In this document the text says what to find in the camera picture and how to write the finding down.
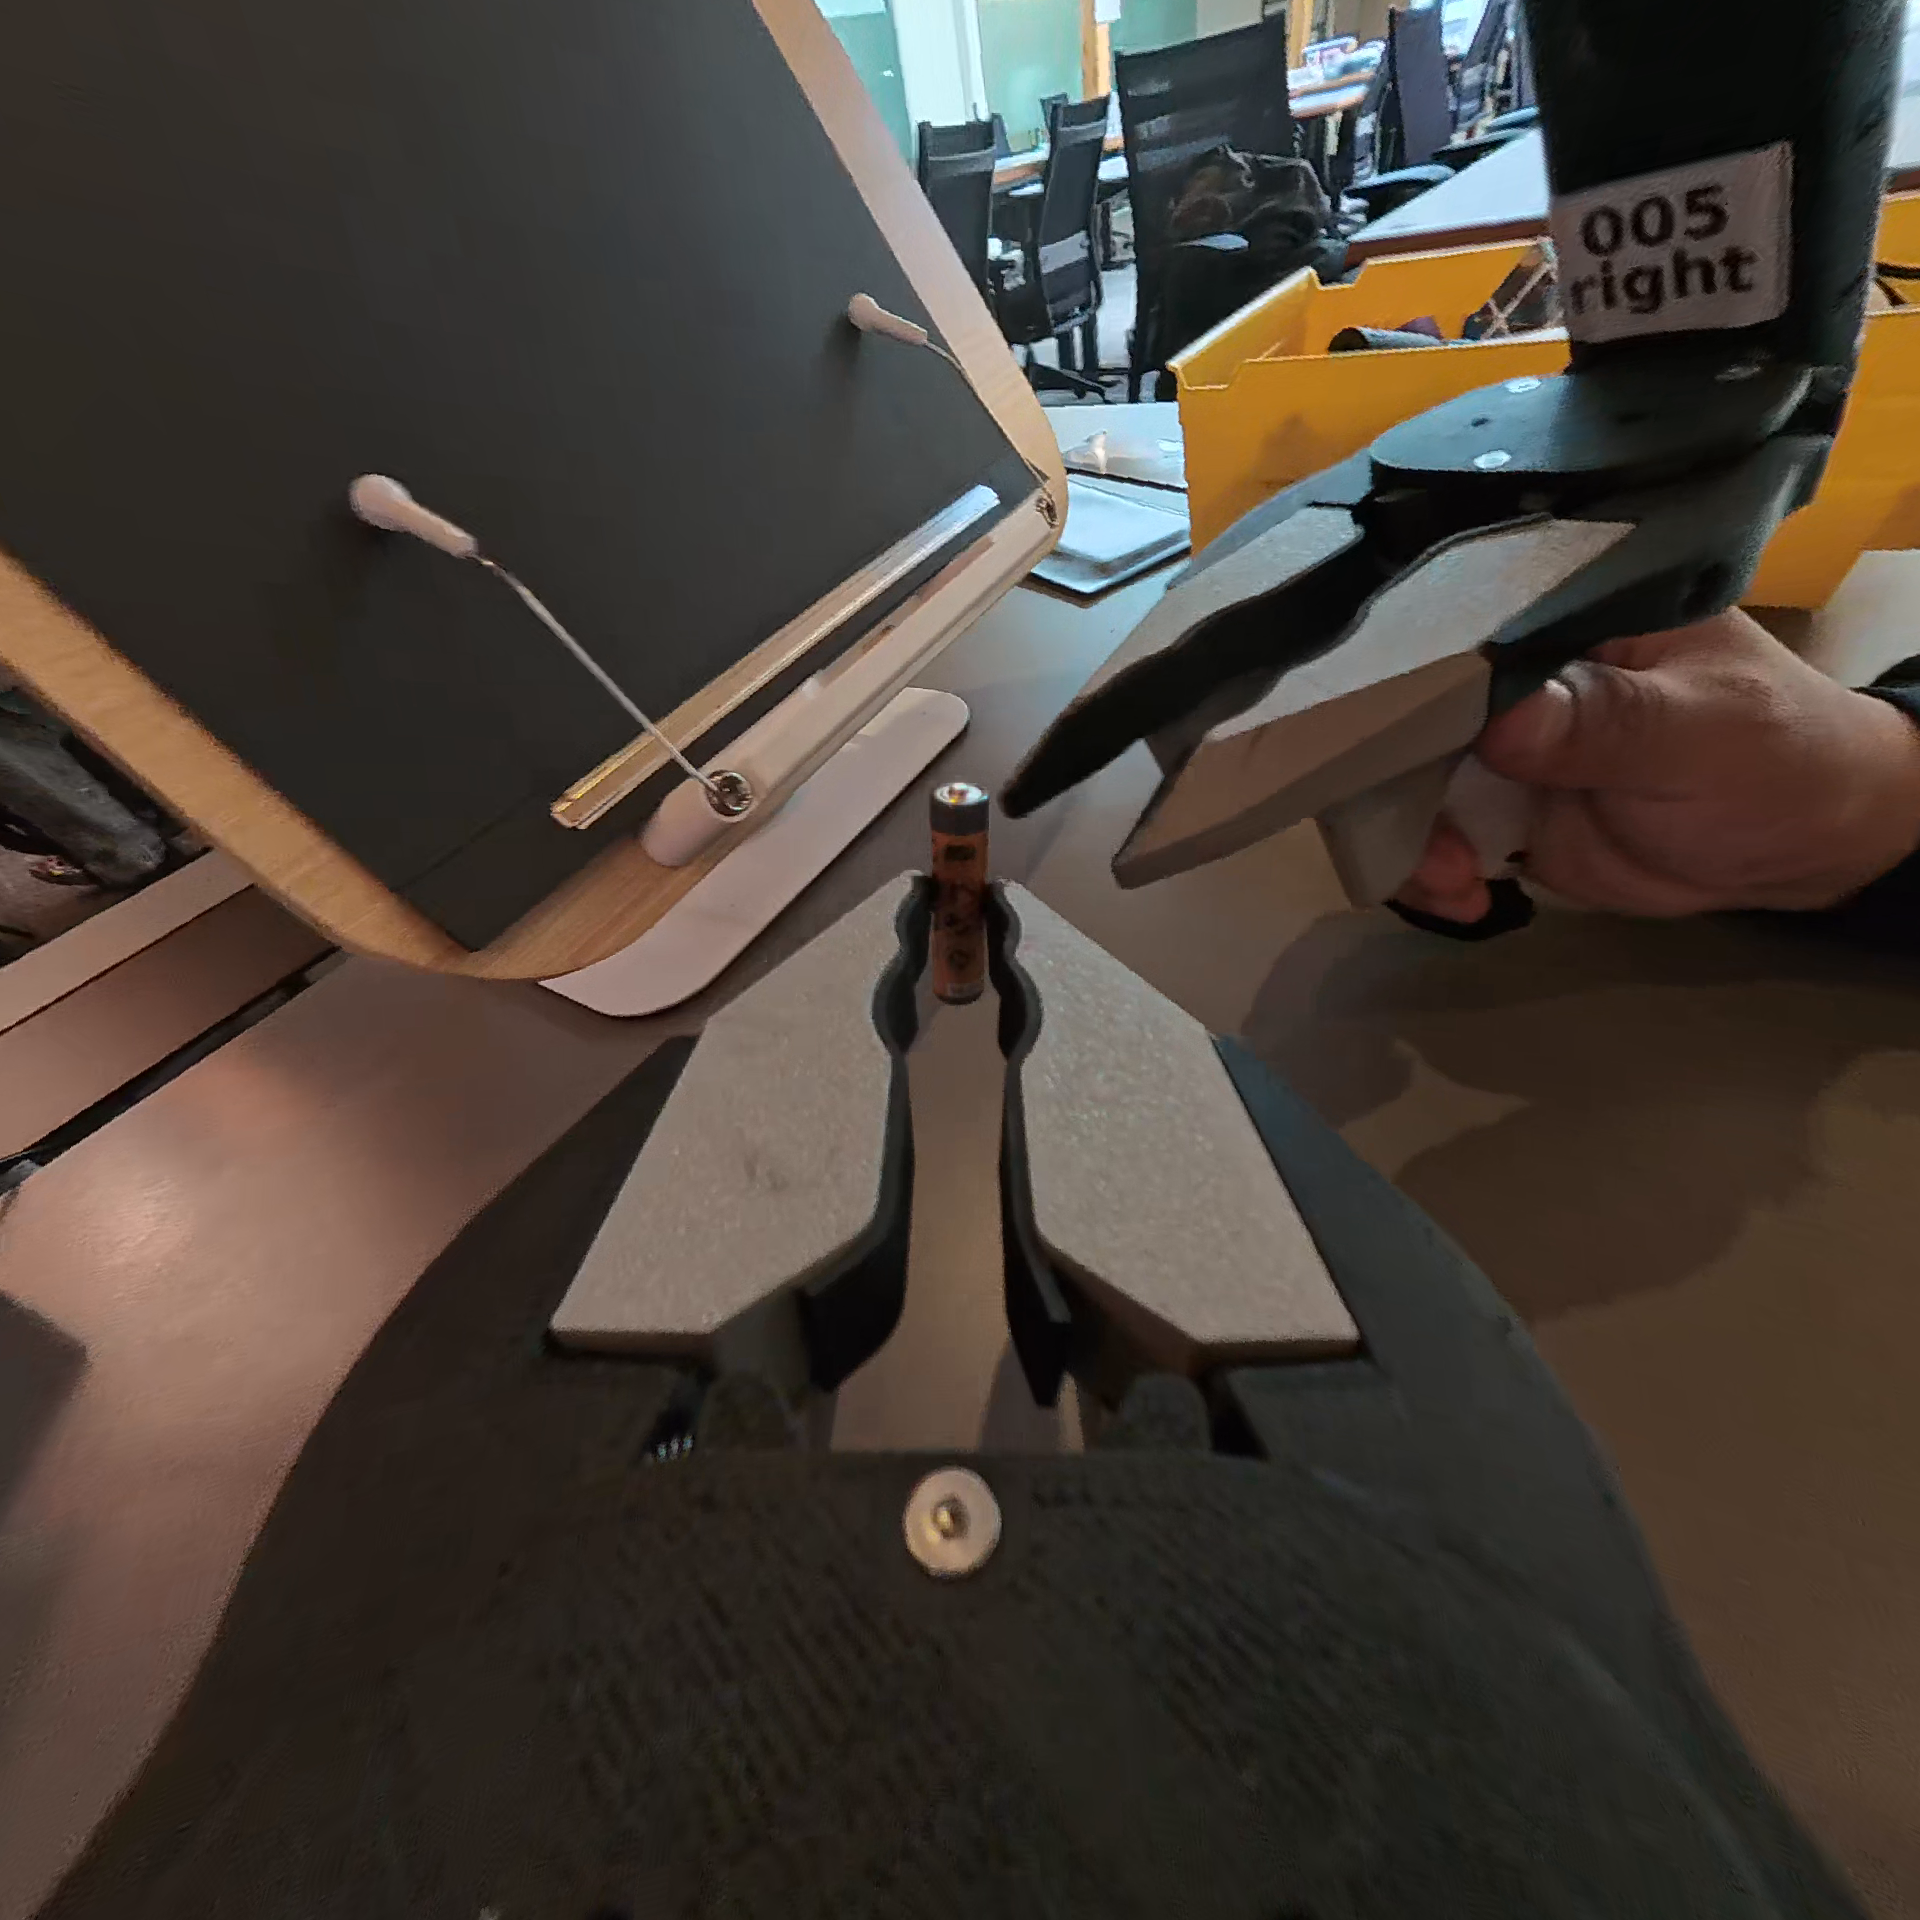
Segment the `black wooden book stand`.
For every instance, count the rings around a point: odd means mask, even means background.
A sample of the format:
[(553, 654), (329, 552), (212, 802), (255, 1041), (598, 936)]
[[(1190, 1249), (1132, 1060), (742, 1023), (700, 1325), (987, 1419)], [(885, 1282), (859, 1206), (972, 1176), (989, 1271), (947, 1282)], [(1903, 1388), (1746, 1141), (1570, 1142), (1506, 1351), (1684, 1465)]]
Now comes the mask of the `black wooden book stand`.
[(1066, 506), (814, 2), (2, 2), (2, 674), (336, 948), (702, 994), (967, 727), (1004, 432)]

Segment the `clear plastic bag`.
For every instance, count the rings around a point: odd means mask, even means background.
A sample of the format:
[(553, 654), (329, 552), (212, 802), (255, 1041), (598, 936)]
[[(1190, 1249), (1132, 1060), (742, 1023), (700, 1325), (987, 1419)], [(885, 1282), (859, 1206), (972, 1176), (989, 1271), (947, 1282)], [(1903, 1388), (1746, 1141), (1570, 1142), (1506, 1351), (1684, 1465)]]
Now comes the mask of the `clear plastic bag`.
[(1072, 477), (1190, 493), (1183, 415), (1171, 403), (1045, 407)]

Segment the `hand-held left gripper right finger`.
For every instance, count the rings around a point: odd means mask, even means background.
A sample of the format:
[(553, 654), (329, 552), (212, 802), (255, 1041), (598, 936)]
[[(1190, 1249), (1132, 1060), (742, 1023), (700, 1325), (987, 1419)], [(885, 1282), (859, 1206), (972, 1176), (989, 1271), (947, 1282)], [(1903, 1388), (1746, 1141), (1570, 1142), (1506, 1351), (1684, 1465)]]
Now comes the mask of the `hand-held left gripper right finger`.
[(1217, 1040), (1017, 881), (992, 888), (992, 985), (1004, 1302), (1036, 1405), (1351, 1360), (1360, 1324)]

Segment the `long white table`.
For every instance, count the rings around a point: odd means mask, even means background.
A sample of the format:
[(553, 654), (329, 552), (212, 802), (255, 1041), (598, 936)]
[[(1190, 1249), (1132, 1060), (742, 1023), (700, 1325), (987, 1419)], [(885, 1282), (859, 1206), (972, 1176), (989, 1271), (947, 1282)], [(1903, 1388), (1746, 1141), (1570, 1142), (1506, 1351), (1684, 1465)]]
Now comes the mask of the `long white table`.
[(1369, 222), (1348, 243), (1348, 272), (1407, 250), (1462, 250), (1549, 236), (1549, 168), (1541, 126), (1476, 158), (1448, 183)]

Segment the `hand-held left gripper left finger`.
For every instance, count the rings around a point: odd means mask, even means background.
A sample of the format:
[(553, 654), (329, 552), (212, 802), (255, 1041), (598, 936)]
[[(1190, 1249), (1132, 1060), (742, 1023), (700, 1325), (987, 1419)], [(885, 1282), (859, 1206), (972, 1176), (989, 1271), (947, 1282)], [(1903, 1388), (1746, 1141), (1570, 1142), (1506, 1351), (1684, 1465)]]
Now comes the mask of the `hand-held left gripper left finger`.
[(709, 1018), (550, 1320), (570, 1356), (834, 1393), (906, 1302), (922, 876)]

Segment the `grey flat tray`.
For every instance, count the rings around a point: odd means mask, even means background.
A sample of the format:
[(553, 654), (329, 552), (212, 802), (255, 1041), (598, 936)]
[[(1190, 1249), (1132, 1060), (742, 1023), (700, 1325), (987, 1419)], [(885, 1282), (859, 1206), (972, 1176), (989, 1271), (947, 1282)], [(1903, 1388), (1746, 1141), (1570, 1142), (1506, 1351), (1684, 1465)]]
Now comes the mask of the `grey flat tray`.
[(1190, 500), (1156, 487), (1068, 474), (1059, 541), (1028, 578), (1080, 600), (1140, 582), (1190, 555)]

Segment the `yellow plastic bin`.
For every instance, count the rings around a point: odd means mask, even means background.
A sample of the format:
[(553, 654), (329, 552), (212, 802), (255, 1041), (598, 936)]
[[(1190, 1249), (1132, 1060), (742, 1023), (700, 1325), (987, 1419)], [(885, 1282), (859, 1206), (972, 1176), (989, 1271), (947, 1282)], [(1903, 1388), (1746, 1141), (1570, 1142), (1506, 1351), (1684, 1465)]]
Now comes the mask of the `yellow plastic bin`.
[[(1291, 274), (1171, 359), (1194, 541), (1392, 425), (1506, 376), (1567, 365), (1565, 329), (1467, 343), (1536, 243), (1380, 254), (1354, 281)], [(1917, 195), (1882, 210), (1860, 365), (1816, 500), (1771, 540), (1749, 606), (1816, 610), (1863, 552), (1917, 549)]]

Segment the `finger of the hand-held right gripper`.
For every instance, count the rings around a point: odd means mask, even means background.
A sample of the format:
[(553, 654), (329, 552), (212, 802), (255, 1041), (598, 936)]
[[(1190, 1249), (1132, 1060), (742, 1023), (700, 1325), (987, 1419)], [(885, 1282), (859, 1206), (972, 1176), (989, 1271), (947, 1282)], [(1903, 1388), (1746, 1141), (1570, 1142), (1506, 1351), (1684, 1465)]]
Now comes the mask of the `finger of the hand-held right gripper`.
[(1487, 724), (1487, 646), (1634, 532), (1518, 518), (1435, 544), (1329, 654), (1200, 737), (1112, 856), (1142, 888), (1312, 821), (1342, 893), (1401, 893)]
[(1000, 787), (1021, 821), (1120, 755), (1249, 708), (1287, 668), (1329, 654), (1360, 610), (1448, 549), (1543, 525), (1543, 513), (1451, 529), (1423, 552), (1354, 506), (1312, 502), (1226, 555), (1203, 555), (1047, 722)]

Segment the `person's right hand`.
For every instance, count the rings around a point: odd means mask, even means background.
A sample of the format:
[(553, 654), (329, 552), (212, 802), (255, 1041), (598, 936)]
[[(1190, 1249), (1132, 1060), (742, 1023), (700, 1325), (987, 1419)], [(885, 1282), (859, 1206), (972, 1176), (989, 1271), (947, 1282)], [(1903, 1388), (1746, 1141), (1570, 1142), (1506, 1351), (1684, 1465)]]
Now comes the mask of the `person's right hand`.
[(1908, 717), (1739, 610), (1567, 663), (1474, 757), (1533, 796), (1523, 876), (1613, 917), (1828, 920), (1917, 843)]

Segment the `orange slim battery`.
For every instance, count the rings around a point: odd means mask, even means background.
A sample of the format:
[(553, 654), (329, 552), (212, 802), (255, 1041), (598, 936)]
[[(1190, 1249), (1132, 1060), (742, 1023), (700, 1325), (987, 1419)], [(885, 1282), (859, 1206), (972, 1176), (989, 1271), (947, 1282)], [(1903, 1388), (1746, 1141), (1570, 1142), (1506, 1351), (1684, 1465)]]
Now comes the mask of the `orange slim battery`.
[(989, 792), (972, 782), (932, 791), (932, 994), (967, 1006), (987, 994)]

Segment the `black office chair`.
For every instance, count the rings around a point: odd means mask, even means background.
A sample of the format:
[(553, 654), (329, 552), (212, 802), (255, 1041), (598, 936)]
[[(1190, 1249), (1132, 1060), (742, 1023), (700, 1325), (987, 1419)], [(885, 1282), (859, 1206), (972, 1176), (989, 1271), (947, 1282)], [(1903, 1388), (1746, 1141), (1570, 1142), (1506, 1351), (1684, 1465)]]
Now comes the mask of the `black office chair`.
[(1287, 73), (1283, 13), (1112, 63), (1137, 231), (1132, 403), (1159, 392), (1171, 355), (1283, 278), (1337, 284), (1348, 272)]
[(918, 125), (918, 183), (967, 274), (996, 309), (1005, 244), (996, 217), (1000, 113), (963, 125)]
[(1100, 257), (1094, 237), (1108, 98), (1068, 102), (1047, 121), (1040, 200), (1021, 212), (1017, 250), (989, 265), (992, 314), (1021, 353), (1036, 392), (1108, 403), (1098, 359)]

